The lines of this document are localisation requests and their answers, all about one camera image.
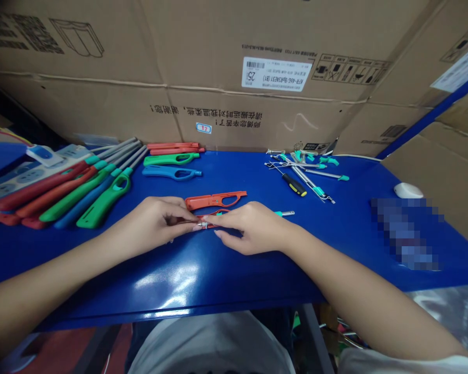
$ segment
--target left hand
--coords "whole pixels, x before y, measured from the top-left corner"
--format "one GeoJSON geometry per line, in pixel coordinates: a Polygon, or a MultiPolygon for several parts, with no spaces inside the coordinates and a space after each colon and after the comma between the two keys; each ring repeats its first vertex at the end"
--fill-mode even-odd
{"type": "Polygon", "coordinates": [[[107,229],[101,239],[118,248],[124,260],[168,243],[188,232],[200,230],[198,218],[180,197],[146,197],[129,214],[107,229]],[[177,224],[177,218],[192,223],[177,224]]]}

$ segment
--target shipping label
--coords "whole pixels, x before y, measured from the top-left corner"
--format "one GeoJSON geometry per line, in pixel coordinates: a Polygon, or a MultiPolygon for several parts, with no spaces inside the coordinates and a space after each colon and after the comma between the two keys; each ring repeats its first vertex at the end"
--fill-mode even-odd
{"type": "Polygon", "coordinates": [[[311,63],[245,57],[241,86],[302,92],[311,63]]]}
{"type": "Polygon", "coordinates": [[[468,82],[468,53],[434,81],[430,87],[454,92],[466,82],[468,82]]]}

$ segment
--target printed number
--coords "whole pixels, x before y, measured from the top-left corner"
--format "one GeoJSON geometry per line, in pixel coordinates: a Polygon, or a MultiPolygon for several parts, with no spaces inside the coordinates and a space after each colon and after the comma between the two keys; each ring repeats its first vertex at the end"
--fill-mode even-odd
{"type": "Polygon", "coordinates": [[[196,130],[204,133],[212,133],[212,127],[210,125],[204,125],[196,123],[196,130]]]}

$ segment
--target right hand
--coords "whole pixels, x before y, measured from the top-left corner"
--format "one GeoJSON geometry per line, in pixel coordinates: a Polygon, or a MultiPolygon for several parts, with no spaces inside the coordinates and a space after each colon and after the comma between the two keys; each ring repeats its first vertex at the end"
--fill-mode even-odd
{"type": "Polygon", "coordinates": [[[237,229],[242,238],[222,230],[215,234],[229,248],[243,255],[278,250],[286,251],[297,234],[299,226],[279,217],[257,202],[250,202],[221,216],[204,216],[206,222],[226,228],[237,229]]]}

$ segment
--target blue table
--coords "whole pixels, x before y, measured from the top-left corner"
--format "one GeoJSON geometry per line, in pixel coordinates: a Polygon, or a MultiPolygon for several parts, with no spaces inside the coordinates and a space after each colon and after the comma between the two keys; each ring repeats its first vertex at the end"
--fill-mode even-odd
{"type": "MultiPolygon", "coordinates": [[[[314,194],[298,197],[269,170],[260,153],[207,152],[187,167],[203,177],[185,182],[145,178],[142,165],[132,177],[131,192],[111,211],[100,230],[35,231],[0,225],[0,281],[48,261],[96,236],[130,212],[146,196],[183,198],[247,191],[234,207],[259,201],[270,209],[294,210],[289,220],[385,277],[402,291],[468,284],[468,241],[449,224],[427,238],[440,253],[444,270],[412,271],[389,254],[376,225],[369,200],[394,197],[399,181],[376,162],[340,157],[329,172],[350,176],[342,182],[310,176],[336,204],[323,204],[314,194]]],[[[197,213],[215,211],[203,209],[197,213]]],[[[67,329],[135,320],[258,309],[319,302],[323,297],[312,281],[285,255],[269,252],[244,257],[226,248],[213,230],[175,239],[172,244],[131,259],[88,282],[40,326],[67,329]]]]}

